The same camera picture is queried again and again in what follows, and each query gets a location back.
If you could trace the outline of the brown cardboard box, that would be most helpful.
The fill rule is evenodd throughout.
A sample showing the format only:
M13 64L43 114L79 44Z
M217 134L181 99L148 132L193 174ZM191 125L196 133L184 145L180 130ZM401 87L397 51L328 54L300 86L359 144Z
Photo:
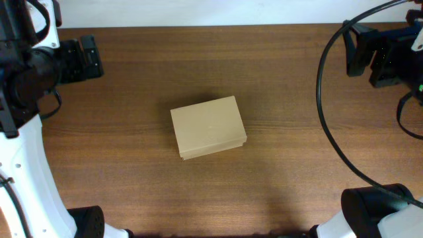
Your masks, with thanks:
M184 160L243 146L247 134L234 96L171 110Z

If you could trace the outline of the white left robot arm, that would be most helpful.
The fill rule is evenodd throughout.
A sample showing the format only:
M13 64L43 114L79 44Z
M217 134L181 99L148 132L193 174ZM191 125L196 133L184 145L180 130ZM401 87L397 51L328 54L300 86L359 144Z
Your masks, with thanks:
M104 73L94 36L60 41L61 24L57 1L1 2L1 210L13 237L131 237L98 206L67 209L48 164L38 101Z

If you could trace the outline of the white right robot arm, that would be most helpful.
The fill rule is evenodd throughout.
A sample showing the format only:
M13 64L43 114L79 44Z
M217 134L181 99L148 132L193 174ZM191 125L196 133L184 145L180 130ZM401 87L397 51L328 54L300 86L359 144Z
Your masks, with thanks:
M422 101L421 29L415 25L381 32L354 24L342 35L348 76L361 76L370 66L373 87L404 84L410 89L398 103L398 117L409 99ZM327 222L313 226L307 236L421 237L422 208L410 203L410 190L402 184L384 188L384 192L374 186L344 190L341 210Z

